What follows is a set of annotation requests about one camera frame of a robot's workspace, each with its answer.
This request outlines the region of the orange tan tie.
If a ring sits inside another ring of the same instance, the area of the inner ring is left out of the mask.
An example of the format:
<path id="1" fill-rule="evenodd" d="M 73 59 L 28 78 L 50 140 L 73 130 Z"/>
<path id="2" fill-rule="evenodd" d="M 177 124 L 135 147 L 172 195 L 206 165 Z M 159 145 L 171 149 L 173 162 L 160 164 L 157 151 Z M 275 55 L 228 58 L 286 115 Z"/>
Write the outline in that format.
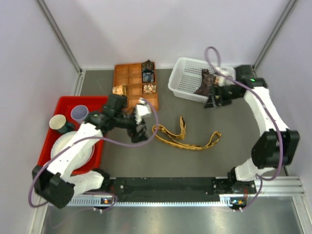
<path id="1" fill-rule="evenodd" d="M 121 85 L 114 86 L 112 88 L 112 92 L 113 94 L 117 94 L 120 96 L 127 96 L 127 85 L 121 84 Z"/>

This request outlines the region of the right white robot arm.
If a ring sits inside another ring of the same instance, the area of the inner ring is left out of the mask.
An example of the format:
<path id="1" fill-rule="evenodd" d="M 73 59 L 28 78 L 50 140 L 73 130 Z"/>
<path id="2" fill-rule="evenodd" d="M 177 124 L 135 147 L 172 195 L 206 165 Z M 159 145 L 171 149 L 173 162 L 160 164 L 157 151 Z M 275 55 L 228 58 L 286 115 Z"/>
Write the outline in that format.
<path id="1" fill-rule="evenodd" d="M 253 75 L 251 66 L 236 67 L 235 76 L 219 67 L 209 66 L 209 74 L 215 76 L 209 82 L 205 108 L 227 106 L 234 99 L 242 98 L 249 105 L 259 128 L 260 137 L 251 150 L 251 157 L 228 172 L 228 188 L 239 193 L 248 182 L 266 172 L 279 171 L 292 163 L 300 140 L 297 130 L 290 130 L 279 116 L 268 85 L 263 78 Z"/>

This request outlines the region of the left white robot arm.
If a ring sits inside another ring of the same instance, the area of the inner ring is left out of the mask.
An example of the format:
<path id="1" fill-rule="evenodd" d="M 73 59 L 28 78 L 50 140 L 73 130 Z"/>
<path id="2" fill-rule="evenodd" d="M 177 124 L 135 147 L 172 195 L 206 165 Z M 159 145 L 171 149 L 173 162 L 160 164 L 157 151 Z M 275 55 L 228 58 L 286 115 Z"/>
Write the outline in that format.
<path id="1" fill-rule="evenodd" d="M 108 173 L 100 169 L 91 169 L 80 175 L 73 175 L 76 167 L 87 157 L 84 155 L 98 141 L 115 143 L 105 135 L 114 128 L 127 130 L 131 139 L 129 147 L 140 147 L 152 140 L 146 135 L 145 118 L 155 114 L 152 104 L 140 98 L 134 110 L 126 113 L 127 97 L 110 94 L 101 111 L 90 112 L 69 142 L 51 160 L 32 170 L 28 202 L 33 208 L 32 193 L 36 193 L 55 207 L 64 208 L 73 197 L 91 190 L 99 193 L 109 191 L 111 182 Z"/>

